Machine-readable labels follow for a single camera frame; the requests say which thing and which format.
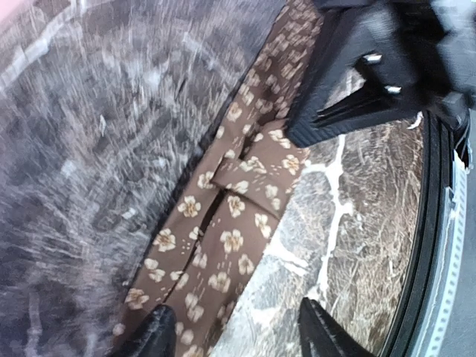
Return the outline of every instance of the metal stud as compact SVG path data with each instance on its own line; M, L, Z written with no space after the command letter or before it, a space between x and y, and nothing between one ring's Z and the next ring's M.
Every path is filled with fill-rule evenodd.
M364 60L368 65L376 65L382 61L381 54L366 54Z
M398 95L402 93L402 87L397 87L397 86L385 86L385 90L387 91L388 94L392 94L392 95Z

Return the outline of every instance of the brown floral fabric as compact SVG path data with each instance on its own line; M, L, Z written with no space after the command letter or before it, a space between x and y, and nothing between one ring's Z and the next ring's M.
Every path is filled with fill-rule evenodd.
M158 305L177 317L177 356L209 353L260 261L307 152L285 118L317 36L317 15L289 0L216 139L138 272L115 327L119 345Z

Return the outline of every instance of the black rubber edge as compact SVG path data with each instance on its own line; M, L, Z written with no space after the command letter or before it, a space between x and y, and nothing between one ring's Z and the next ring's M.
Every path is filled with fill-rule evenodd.
M305 297L297 320L303 357L375 357L317 302Z
M436 242L443 231L444 190L451 186L450 133L430 113L424 113L424 117L422 185L414 246L399 306L380 353L384 357L406 356L415 330L422 323Z

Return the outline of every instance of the cream flower print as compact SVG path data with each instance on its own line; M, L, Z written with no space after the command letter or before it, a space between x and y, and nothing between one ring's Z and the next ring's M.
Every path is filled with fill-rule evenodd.
M244 103L246 106L250 106L251 102L253 102L253 99L254 99L254 94L251 93L250 91L247 91L247 92L243 95L243 103Z
M234 301L231 301L227 306L220 307L220 310L218 311L218 314L216 315L216 317L220 320L222 327L225 327L225 325L227 324L228 319L230 318L234 308L235 308Z
M248 74L246 74L246 79L245 82L248 86L250 87L256 87L257 85L260 84L260 76L256 71L252 68L249 70Z
M277 47L280 49L280 51L285 51L288 48L289 42L286 41L286 37L283 34L276 37L276 40L278 41Z
M272 206L275 210L279 210L280 207L281 207L281 200L280 200L280 199L272 199L272 200L271 200L271 206Z
M176 324L176 335L180 336L182 332L184 332L184 323L183 322L178 322Z
M203 173L199 176L199 182L197 186L199 188L202 188L204 190L209 190L211 188L214 188L215 185L210 183L210 180L213 178L213 171L207 171L206 173Z
M172 271L170 273L170 279L172 281L177 281L179 278L180 278L180 275L181 275L182 271L179 270L179 271Z
M193 331L191 329L186 329L184 334L180 338L180 342L186 346L190 346L193 341Z
M286 108L288 106L288 103L284 100L284 96L277 98L274 104L277 109Z
M281 161L283 163L283 167L288 169L291 175L296 175L299 170L299 160L294 155L287 155L284 160Z
M255 173L266 173L266 168L256 156L252 156L247 161L242 161L239 167L245 172L253 170Z
M287 194L290 194L292 193L292 191L296 188L296 186L298 185L299 183L299 180L300 178L295 178L293 181L292 181L292 184L291 184L291 187L289 187L287 190L286 190L286 193Z
M203 312L205 311L203 307L198 305L199 297L188 293L185 297L185 306L187 307L187 317L192 322L197 322L202 316Z
M199 237L203 236L203 232L200 231L200 228L199 227L195 227L191 232L190 234L188 235L188 237L191 239L191 240L197 240Z
M250 275L254 270L254 264L250 258L248 258L248 255L243 254L238 260L238 268L241 275Z
M266 185L266 198L273 199L277 195L277 187L272 184Z
M289 54L289 57L291 58L291 61L295 64L301 61L306 55L307 55L306 49L303 52L297 52L296 50L292 50L291 53Z
M156 283L162 281L162 277L164 277L165 271L163 271L162 269L157 269L157 260L147 258L144 261L144 265L148 270L150 270L150 273L148 274L150 279L154 280Z
M112 329L112 334L116 337L124 334L126 330L126 325L124 324L115 324L114 329Z
M208 258L205 253L202 254L200 252L197 252L195 254L195 257L193 257L192 265L205 269L207 267L207 261L208 261Z
M192 322L197 322L203 316L205 309L201 306L190 307L187 311L187 317Z
M183 213L186 217L195 217L199 214L201 209L202 204L197 202L193 196L186 196L184 198L184 203L181 203L178 206L178 211Z
M281 206L281 200L276 197L277 187L272 184L266 185L266 198L271 200L271 206L275 210L279 210Z
M237 218L244 210L245 203L238 196L228 197L228 207L233 218Z
M193 345L191 348L188 349L186 353L184 353L183 357L203 357L203 348L198 347L197 345Z
M243 110L239 107L238 103L233 102L230 105L226 117L229 121L235 122L240 117L241 113L243 113Z
M212 289L222 293L228 292L230 289L230 282L230 277L224 271L221 271L218 274L213 274L210 279L208 279L208 285L211 286Z
M271 91L274 94L278 94L279 91L281 90L281 87L279 84L277 84L277 78L273 74L271 74L268 79L266 80L266 85L271 87Z
M165 275L165 271L163 271L162 269L156 269L156 270L152 270L150 273L149 273L149 278L154 280L156 283L162 281L162 278L164 277Z
M158 245L158 251L171 251L176 247L176 236L172 234L169 228L158 232L152 245Z
M261 141L264 138L264 135L258 132L256 136L254 137L254 142L257 143L258 141Z
M183 275L180 277L179 282L176 285L177 290L182 290L185 286L185 284L188 282L188 277L189 275L187 273L183 273Z
M285 77L287 80L292 78L293 67L291 63L286 64L283 69L281 69L281 76Z
M271 236L271 227L267 223L268 216L259 213L254 214L254 224L261 230L261 234L265 238Z
M154 260L154 259L147 258L144 261L144 265L146 266L147 269L154 270L154 269L157 269L157 267L158 267L158 261Z
M285 106L284 108L281 108L279 110L279 112L276 114L276 118L277 119L283 119L287 116L287 114L289 113L289 107L288 106Z
M225 153L225 157L226 157L226 158L235 158L235 156L237 156L237 154L236 154L232 149L229 149L229 150Z
M149 301L149 295L145 295L144 290L141 289L130 289L126 297L126 304L131 310L142 309L147 301Z
M261 114L269 113L273 109L273 102L264 99L258 99L254 104Z
M264 72L267 72L270 69L272 63L273 61L268 57L267 54L260 54L256 59L255 65L258 65L262 70L264 70Z
M240 181L233 186L233 190L244 195L248 192L248 186L249 183L247 181Z
M244 135L246 135L246 134L249 133L250 129L251 129L251 125L250 125L250 124L246 124L246 125L243 127L242 133L243 133Z
M242 84L239 88L238 88L238 93L240 93L241 95L243 94L246 94L248 93L250 90L250 87L248 87L246 84Z
M198 303L199 303L199 297L196 296L195 294L192 294L191 292L189 292L187 296L185 297L185 306L187 307L187 309L189 309L190 307L196 306L196 304Z
M271 136L273 141L280 143L283 148L289 149L291 147L291 141L288 138L284 138L283 130L273 130L269 132L269 136Z
M224 231L220 237L220 242L223 243L223 248L226 254L230 254L231 251L238 251L243 245L243 236L237 229L233 229L232 232Z
M225 128L223 126L219 126L218 130L216 131L216 138L217 139L223 138L224 133L225 133Z

